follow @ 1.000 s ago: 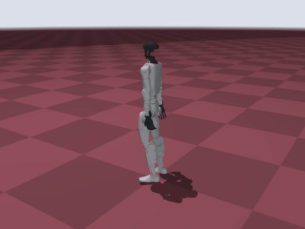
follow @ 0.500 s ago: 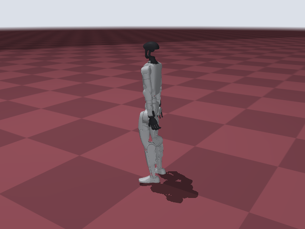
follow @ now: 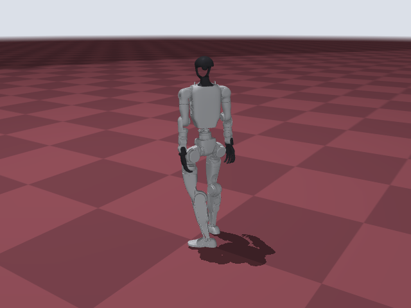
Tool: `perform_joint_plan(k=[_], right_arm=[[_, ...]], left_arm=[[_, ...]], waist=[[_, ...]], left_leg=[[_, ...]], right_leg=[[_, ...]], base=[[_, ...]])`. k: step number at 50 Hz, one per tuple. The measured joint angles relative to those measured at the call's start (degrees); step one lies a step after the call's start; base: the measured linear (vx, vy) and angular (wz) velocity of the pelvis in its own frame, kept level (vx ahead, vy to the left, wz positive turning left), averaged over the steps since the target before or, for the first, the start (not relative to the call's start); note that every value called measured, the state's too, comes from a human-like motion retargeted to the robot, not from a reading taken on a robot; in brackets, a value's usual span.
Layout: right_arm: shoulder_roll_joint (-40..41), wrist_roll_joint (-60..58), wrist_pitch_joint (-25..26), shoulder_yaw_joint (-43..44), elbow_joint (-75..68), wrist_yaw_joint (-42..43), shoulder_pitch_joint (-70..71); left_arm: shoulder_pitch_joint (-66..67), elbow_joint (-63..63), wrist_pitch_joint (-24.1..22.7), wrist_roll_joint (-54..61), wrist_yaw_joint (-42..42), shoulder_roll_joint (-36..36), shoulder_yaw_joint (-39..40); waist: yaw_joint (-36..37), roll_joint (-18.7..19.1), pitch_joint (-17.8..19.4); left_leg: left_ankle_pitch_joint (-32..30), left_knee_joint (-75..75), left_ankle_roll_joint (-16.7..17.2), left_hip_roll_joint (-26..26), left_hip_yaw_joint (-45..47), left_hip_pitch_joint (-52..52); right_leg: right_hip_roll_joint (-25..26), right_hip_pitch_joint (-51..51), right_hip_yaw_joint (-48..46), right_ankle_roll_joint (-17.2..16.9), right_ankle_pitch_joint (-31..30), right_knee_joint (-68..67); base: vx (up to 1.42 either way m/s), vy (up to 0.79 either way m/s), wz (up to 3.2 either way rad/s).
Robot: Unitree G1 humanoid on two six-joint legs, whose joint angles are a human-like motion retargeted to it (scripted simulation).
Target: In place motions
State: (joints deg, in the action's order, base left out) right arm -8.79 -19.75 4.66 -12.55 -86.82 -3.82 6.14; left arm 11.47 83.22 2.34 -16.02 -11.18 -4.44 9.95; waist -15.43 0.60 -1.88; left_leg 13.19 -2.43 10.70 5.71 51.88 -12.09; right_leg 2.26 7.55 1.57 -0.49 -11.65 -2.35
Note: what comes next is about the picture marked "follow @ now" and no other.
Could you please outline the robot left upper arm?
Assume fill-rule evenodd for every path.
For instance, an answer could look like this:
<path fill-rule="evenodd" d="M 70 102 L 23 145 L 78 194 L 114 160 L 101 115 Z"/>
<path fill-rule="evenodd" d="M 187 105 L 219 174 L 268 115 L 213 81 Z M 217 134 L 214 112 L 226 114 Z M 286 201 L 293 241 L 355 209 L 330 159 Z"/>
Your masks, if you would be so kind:
<path fill-rule="evenodd" d="M 189 101 L 188 99 L 191 97 L 192 87 L 187 87 L 181 89 L 178 93 L 179 97 L 179 111 L 180 117 L 182 118 L 182 125 L 189 126 L 190 118 L 189 118 Z"/>

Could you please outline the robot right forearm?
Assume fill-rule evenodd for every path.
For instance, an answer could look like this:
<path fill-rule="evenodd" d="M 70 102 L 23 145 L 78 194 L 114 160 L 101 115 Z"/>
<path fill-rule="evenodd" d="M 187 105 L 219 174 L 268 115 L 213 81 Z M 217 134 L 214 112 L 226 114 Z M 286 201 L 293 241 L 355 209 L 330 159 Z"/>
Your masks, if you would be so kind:
<path fill-rule="evenodd" d="M 231 144 L 230 139 L 233 138 L 232 137 L 232 117 L 230 120 L 223 122 L 223 131 L 224 131 L 223 136 L 225 137 L 225 143 Z"/>

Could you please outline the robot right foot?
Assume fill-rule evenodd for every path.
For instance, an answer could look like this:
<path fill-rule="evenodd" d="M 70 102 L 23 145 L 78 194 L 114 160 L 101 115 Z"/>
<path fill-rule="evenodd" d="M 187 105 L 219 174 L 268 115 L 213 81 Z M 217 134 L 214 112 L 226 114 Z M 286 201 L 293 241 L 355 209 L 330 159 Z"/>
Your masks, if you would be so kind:
<path fill-rule="evenodd" d="M 212 233 L 212 234 L 220 234 L 220 229 L 219 229 L 219 227 L 216 226 L 216 225 L 214 225 L 214 224 L 213 224 L 213 227 L 209 227 L 209 225 L 208 225 L 208 229 L 209 229 L 209 233 Z"/>

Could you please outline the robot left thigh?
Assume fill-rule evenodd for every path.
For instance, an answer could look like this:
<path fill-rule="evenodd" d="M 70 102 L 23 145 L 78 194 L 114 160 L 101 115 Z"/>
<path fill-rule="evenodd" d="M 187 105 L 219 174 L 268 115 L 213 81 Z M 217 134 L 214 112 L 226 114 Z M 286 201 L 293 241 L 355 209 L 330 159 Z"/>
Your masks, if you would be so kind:
<path fill-rule="evenodd" d="M 196 194 L 198 193 L 203 194 L 206 198 L 205 201 L 207 201 L 207 194 L 204 191 L 197 190 L 198 169 L 195 163 L 198 162 L 200 159 L 200 148 L 199 146 L 194 145 L 188 148 L 186 153 L 187 155 L 185 155 L 185 158 L 187 162 L 187 167 L 190 171 L 193 171 L 192 173 L 188 173 L 187 171 L 184 170 L 184 167 L 182 165 L 182 176 L 183 176 L 183 180 L 184 180 L 184 184 L 186 186 L 187 192 L 193 201 L 194 201 Z"/>

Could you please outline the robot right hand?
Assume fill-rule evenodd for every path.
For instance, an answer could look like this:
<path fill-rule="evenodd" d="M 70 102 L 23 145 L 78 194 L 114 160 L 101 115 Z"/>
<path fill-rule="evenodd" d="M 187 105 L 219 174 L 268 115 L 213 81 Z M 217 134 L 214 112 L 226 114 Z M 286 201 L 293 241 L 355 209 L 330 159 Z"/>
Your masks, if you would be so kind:
<path fill-rule="evenodd" d="M 226 162 L 227 161 L 227 159 L 228 159 L 228 156 L 229 156 L 229 159 L 228 159 L 228 161 L 227 161 L 227 164 L 228 163 L 233 163 L 234 161 L 235 161 L 235 151 L 234 151 L 234 148 L 233 148 L 233 138 L 231 138 L 230 139 L 230 143 L 231 144 L 226 144 L 225 143 L 225 145 L 226 145 L 226 147 L 225 147 L 225 149 L 226 149 L 226 159 L 225 159 L 225 161 L 224 162 Z M 233 159 L 233 160 L 232 160 Z M 230 161 L 231 160 L 231 161 Z M 230 162 L 229 162 L 230 161 Z"/>

